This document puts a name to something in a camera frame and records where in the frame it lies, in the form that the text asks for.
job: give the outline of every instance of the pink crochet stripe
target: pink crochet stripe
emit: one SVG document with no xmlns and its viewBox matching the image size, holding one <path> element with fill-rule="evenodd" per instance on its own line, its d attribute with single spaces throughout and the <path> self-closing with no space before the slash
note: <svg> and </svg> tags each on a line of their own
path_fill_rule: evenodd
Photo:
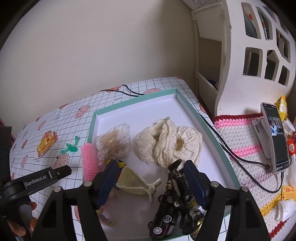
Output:
<svg viewBox="0 0 296 241">
<path fill-rule="evenodd" d="M 262 146 L 260 144 L 233 150 L 233 152 L 239 157 L 248 156 L 259 151 L 262 151 Z"/>
<path fill-rule="evenodd" d="M 273 175 L 271 172 L 264 172 L 263 174 L 260 174 L 258 176 L 255 177 L 255 179 L 261 183 L 263 181 L 265 181 L 266 179 L 268 179 L 271 175 Z M 248 188 L 252 188 L 254 186 L 256 186 L 257 184 L 255 184 L 250 177 L 247 177 L 246 180 L 244 182 L 241 183 L 242 186 L 246 186 Z"/>
<path fill-rule="evenodd" d="M 236 119 L 230 119 L 230 118 L 219 118 L 217 117 L 214 121 L 214 126 L 216 129 L 219 129 L 223 126 L 246 126 L 251 125 L 252 120 L 259 117 L 259 115 L 254 115 L 250 118 L 240 118 L 241 116 L 237 117 Z"/>
</svg>

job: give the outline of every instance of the yellow crochet stripe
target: yellow crochet stripe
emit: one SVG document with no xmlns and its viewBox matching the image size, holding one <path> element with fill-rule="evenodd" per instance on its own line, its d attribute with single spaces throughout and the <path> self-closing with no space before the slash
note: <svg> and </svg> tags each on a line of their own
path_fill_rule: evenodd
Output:
<svg viewBox="0 0 296 241">
<path fill-rule="evenodd" d="M 275 207 L 278 203 L 278 201 L 281 200 L 281 193 L 276 196 L 270 203 L 268 203 L 265 207 L 260 209 L 260 212 L 262 214 L 262 216 L 264 217 L 265 215 L 267 215 L 270 210 Z"/>
</svg>

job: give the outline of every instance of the pink foam mesh sleeve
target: pink foam mesh sleeve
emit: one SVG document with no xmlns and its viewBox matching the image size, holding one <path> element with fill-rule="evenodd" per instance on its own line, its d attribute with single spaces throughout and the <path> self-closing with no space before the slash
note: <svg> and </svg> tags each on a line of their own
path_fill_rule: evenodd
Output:
<svg viewBox="0 0 296 241">
<path fill-rule="evenodd" d="M 99 172 L 96 163 L 96 148 L 91 143 L 85 143 L 81 147 L 82 169 L 84 181 L 92 181 Z"/>
</svg>

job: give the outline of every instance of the yellow packet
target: yellow packet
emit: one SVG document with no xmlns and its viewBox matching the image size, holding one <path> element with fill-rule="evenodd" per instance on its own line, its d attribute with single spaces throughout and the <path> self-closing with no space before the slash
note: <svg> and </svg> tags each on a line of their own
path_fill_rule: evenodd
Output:
<svg viewBox="0 0 296 241">
<path fill-rule="evenodd" d="M 279 111 L 279 116 L 281 118 L 281 121 L 284 121 L 288 116 L 288 107 L 286 102 L 286 97 L 283 95 L 279 100 L 275 103 L 277 106 L 277 109 Z"/>
<path fill-rule="evenodd" d="M 38 157 L 43 156 L 50 147 L 53 146 L 57 139 L 56 132 L 48 131 L 42 137 L 40 144 L 37 147 Z"/>
<path fill-rule="evenodd" d="M 282 186 L 281 199 L 282 200 L 294 199 L 294 201 L 296 201 L 296 189 L 290 186 Z"/>
</svg>

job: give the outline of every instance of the white phone stand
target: white phone stand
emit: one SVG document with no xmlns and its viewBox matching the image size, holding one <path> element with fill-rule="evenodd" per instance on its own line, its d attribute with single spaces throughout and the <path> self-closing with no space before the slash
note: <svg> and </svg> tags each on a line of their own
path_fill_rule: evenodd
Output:
<svg viewBox="0 0 296 241">
<path fill-rule="evenodd" d="M 266 127 L 264 118 L 256 118 L 255 120 L 252 120 L 252 125 L 260 140 L 265 157 L 271 159 L 270 141 L 267 135 L 267 132 L 270 130 L 267 129 L 269 127 Z"/>
</svg>

